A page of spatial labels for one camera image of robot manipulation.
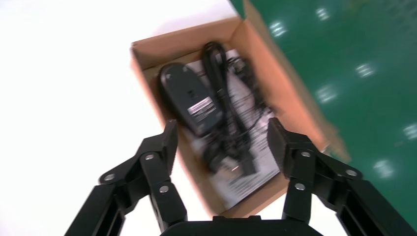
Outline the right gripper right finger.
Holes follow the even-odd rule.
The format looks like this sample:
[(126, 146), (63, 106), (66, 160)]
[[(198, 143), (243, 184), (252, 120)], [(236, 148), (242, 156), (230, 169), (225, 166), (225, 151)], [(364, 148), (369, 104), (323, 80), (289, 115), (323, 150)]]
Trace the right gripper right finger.
[(415, 230), (362, 173), (321, 153), (304, 134), (268, 120), (267, 141), (288, 180), (284, 220), (309, 224), (311, 199), (317, 196), (334, 211), (349, 236), (414, 236)]

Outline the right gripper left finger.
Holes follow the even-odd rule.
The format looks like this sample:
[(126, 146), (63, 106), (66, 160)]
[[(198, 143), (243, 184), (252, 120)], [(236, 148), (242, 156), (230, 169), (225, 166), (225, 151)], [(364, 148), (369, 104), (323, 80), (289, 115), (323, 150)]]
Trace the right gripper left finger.
[(146, 196), (162, 233), (187, 221), (186, 208), (170, 178), (177, 146), (177, 122), (169, 120), (161, 134), (143, 139), (133, 157), (99, 178), (66, 235), (118, 236), (125, 216)]

